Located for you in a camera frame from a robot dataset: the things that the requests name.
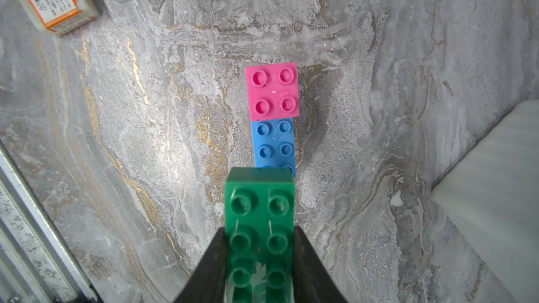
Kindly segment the green long lego brick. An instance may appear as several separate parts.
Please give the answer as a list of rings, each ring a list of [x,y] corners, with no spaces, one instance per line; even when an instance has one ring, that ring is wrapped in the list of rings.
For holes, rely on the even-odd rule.
[[[226,302],[292,302],[294,200],[286,168],[230,170],[224,184]]]

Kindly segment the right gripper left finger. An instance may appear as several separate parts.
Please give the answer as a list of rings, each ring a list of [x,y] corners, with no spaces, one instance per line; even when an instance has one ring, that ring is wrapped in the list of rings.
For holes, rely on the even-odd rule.
[[[225,228],[217,230],[175,303],[224,302],[227,264]]]

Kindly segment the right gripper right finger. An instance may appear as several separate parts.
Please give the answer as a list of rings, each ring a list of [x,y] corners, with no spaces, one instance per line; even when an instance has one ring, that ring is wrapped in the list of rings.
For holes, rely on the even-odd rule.
[[[294,302],[347,302],[301,227],[293,231]]]

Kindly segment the pink square lego brick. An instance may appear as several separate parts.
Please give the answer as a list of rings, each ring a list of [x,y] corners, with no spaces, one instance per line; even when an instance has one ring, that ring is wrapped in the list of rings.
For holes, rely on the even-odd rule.
[[[251,121],[300,115],[296,63],[247,67],[245,75]]]

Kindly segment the light blue long lego brick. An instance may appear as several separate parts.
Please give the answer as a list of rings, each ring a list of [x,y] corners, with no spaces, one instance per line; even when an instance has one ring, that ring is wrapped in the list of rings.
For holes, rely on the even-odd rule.
[[[256,168],[287,168],[296,177],[293,118],[251,122]]]

